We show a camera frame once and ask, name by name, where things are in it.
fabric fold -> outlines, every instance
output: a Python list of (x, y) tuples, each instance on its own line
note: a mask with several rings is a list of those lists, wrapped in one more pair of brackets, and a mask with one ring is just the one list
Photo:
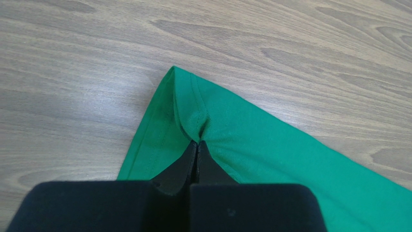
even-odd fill
[(330, 232), (412, 231), (412, 192), (326, 147), (238, 95), (172, 67), (133, 138), (118, 180), (146, 180), (190, 140), (239, 183), (298, 183), (317, 197)]

gray wooden surface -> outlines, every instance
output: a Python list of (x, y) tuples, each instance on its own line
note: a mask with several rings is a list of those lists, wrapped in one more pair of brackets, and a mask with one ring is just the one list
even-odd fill
[(171, 65), (412, 189), (410, 0), (0, 0), (0, 231), (115, 179)]

stitched seam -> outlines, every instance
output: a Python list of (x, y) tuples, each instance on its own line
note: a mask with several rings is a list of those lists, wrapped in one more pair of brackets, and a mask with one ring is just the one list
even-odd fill
[(189, 77), (190, 77), (190, 84), (191, 84), (191, 90), (192, 90), (192, 92), (193, 92), (193, 94), (194, 94), (194, 102), (196, 103), (196, 107), (197, 107), (197, 122), (196, 122), (196, 131), (199, 129), (199, 120), (200, 120), (200, 107), (199, 107), (199, 103), (197, 102), (197, 98), (196, 98), (196, 90), (194, 89), (194, 86), (193, 86), (193, 77), (192, 77), (192, 74), (191, 73), (189, 73)]

wood grain surface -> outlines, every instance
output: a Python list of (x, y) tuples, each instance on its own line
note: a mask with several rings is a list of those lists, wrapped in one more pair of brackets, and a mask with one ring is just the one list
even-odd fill
[(411, 0), (1, 0), (0, 231), (113, 180), (171, 65), (412, 189)]

wooden table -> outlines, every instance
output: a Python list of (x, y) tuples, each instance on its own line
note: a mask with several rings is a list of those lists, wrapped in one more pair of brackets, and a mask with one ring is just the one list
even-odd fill
[(412, 189), (410, 0), (1, 0), (0, 231), (114, 180), (175, 64)]

